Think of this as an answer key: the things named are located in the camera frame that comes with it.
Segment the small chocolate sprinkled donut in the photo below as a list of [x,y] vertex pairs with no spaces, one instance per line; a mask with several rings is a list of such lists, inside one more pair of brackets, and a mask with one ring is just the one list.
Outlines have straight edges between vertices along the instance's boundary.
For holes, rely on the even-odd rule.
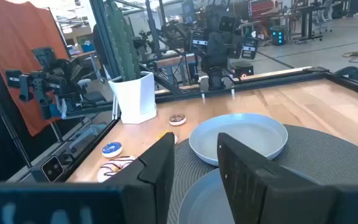
[[169,123],[172,126],[179,126],[186,122],[186,116],[184,114],[174,114],[169,118]]

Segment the blue-lit black device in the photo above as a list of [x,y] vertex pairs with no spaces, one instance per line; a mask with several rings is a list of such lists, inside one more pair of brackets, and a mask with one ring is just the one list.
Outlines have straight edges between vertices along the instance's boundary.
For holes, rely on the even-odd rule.
[[286,42],[286,28],[281,25],[274,25],[270,29],[272,45],[284,45]]

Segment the black box with red light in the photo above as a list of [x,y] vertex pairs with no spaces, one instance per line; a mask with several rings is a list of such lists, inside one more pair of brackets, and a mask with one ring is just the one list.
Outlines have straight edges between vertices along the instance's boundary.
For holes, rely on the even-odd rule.
[[251,63],[238,61],[231,63],[231,71],[236,78],[254,75],[254,66]]

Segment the red cabinet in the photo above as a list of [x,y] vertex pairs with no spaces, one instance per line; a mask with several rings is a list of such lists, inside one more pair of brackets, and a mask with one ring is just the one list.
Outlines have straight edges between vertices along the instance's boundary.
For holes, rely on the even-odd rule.
[[250,18],[253,21],[272,13],[275,7],[274,0],[251,0],[250,1]]

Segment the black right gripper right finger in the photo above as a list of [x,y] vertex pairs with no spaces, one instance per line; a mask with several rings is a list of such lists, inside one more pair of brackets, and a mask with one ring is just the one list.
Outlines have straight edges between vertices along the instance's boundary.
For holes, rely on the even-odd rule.
[[327,224],[337,190],[218,134],[220,176],[235,224]]

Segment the black background desk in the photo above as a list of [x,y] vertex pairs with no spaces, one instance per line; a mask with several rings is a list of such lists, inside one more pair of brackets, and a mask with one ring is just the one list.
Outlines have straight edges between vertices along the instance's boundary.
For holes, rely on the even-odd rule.
[[321,34],[314,35],[312,31],[313,12],[319,11],[321,9],[323,9],[323,6],[303,6],[298,8],[298,11],[301,12],[301,37],[293,39],[295,44],[299,45],[301,42],[314,39],[319,39],[322,41],[323,36]]

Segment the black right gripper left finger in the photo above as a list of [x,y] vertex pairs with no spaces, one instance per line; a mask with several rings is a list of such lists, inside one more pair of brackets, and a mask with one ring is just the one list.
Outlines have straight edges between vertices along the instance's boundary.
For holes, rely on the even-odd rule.
[[104,183],[106,224],[166,224],[173,185],[175,144],[167,133]]

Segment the white angular plant pot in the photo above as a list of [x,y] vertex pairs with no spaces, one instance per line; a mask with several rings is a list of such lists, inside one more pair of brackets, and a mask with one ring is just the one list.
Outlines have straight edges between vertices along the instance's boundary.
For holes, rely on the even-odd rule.
[[157,115],[155,81],[152,72],[141,72],[141,78],[125,82],[108,81],[117,98],[124,124],[140,124]]

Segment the black table frame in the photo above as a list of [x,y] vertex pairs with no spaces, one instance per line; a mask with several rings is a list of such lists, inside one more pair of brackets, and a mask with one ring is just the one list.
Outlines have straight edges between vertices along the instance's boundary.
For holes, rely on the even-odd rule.
[[[170,130],[180,141],[203,121],[228,113],[258,113],[284,124],[332,134],[358,146],[358,77],[324,68],[296,68],[246,78],[231,95],[227,90],[199,95],[163,95],[156,117],[140,124],[111,122],[91,141],[62,177],[62,182],[94,182],[105,162],[104,145],[118,141],[124,155],[138,156]],[[169,118],[184,114],[186,122],[172,126]]]

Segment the grey woven round placemat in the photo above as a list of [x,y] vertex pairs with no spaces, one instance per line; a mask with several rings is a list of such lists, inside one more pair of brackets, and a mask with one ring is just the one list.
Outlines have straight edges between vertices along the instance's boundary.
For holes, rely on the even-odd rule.
[[[288,141],[274,161],[321,184],[358,184],[358,146],[314,129],[287,124]],[[193,152],[189,141],[175,145],[175,171],[167,224],[178,223],[181,202],[191,186],[215,169]]]

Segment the small blue sprinkled donut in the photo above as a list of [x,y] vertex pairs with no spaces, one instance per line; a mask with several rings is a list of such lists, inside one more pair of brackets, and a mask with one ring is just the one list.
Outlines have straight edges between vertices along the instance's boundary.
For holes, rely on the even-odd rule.
[[119,142],[110,142],[102,148],[102,155],[106,158],[112,158],[120,155],[122,144]]

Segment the orange fabric panel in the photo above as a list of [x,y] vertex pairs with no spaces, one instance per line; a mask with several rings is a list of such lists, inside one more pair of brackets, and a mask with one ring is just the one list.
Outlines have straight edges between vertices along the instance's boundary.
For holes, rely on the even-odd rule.
[[33,49],[51,47],[57,58],[68,55],[56,23],[47,9],[31,2],[16,4],[0,0],[0,77],[6,83],[5,71],[25,73],[40,70]]

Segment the green cactus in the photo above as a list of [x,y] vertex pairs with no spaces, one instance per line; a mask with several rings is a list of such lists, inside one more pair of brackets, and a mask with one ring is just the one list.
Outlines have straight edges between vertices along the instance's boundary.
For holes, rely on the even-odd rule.
[[133,43],[131,28],[113,0],[106,0],[104,9],[110,43],[114,51],[119,73],[124,81],[132,81],[141,77],[139,59]]

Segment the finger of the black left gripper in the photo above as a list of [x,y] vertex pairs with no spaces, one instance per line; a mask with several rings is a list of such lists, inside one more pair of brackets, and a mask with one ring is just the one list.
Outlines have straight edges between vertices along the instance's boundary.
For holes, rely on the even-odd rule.
[[203,31],[192,30],[190,32],[190,51],[193,53],[205,53],[208,41]]
[[253,37],[244,37],[241,57],[244,59],[255,59],[259,40]]

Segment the large pink chocolate-drizzled donut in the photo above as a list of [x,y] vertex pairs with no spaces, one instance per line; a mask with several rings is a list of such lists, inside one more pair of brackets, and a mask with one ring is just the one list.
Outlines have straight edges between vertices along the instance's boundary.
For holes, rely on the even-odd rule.
[[107,161],[103,164],[96,175],[97,181],[102,183],[114,176],[122,169],[130,165],[135,160],[133,156],[120,156]]

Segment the grey round plate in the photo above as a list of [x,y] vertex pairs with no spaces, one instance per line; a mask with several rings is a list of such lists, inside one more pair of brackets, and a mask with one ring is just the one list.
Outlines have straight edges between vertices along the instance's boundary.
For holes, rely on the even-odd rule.
[[235,224],[219,169],[202,176],[185,195],[178,224]]
[[226,133],[267,159],[276,158],[288,140],[284,125],[268,116],[255,113],[231,113],[213,117],[197,125],[189,144],[204,162],[218,166],[218,134]]

